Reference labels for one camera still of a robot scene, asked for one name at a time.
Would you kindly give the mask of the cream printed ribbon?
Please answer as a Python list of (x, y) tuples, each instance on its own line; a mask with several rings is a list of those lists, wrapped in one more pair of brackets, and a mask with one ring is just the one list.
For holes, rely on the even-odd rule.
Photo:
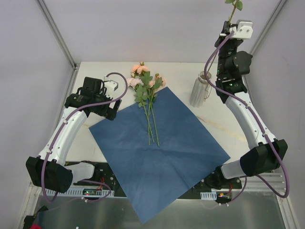
[(207, 119), (205, 117), (201, 117), (201, 116), (198, 116), (198, 115), (196, 116), (196, 118), (200, 122), (202, 122), (203, 125), (205, 127), (207, 127), (208, 129), (214, 129), (214, 130), (217, 130), (217, 131), (219, 131), (221, 133), (225, 133), (225, 134), (227, 134), (229, 136), (232, 136), (232, 137), (236, 138), (240, 142), (244, 142), (244, 143), (247, 142), (247, 140), (246, 140), (246, 138), (244, 136), (238, 134), (235, 131), (230, 130), (229, 128), (225, 127), (224, 125), (221, 125), (221, 124), (219, 124), (217, 122), (214, 122), (212, 120), (209, 120), (209, 119)]

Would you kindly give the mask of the blue wrapping paper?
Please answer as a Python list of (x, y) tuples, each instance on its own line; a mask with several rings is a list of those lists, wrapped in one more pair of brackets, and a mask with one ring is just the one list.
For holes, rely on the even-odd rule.
[(230, 158), (169, 88), (158, 92), (153, 111), (146, 116), (132, 104), (113, 121), (104, 119), (90, 127), (141, 223)]

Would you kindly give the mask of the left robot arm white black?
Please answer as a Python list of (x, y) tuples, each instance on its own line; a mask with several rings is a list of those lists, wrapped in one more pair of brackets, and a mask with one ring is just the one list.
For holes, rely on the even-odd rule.
[(67, 97), (59, 124), (37, 157), (29, 157), (26, 168), (33, 185), (65, 193), (72, 184), (85, 180), (95, 186), (101, 175), (88, 162), (66, 165), (68, 151), (78, 130), (91, 113), (113, 120), (121, 103), (114, 92), (119, 84), (107, 76), (103, 80), (85, 77), (82, 87)]

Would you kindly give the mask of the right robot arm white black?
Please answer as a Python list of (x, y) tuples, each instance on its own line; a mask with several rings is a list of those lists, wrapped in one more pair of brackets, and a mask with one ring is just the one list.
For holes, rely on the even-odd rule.
[(278, 169), (288, 149), (285, 140), (278, 140), (266, 127), (251, 103), (242, 76), (249, 74), (252, 55), (238, 51), (238, 46), (253, 33), (251, 21), (224, 22), (215, 42), (218, 51), (216, 93), (231, 110), (248, 142), (249, 151), (240, 159), (216, 169), (214, 182), (226, 188), (233, 178), (253, 177)]

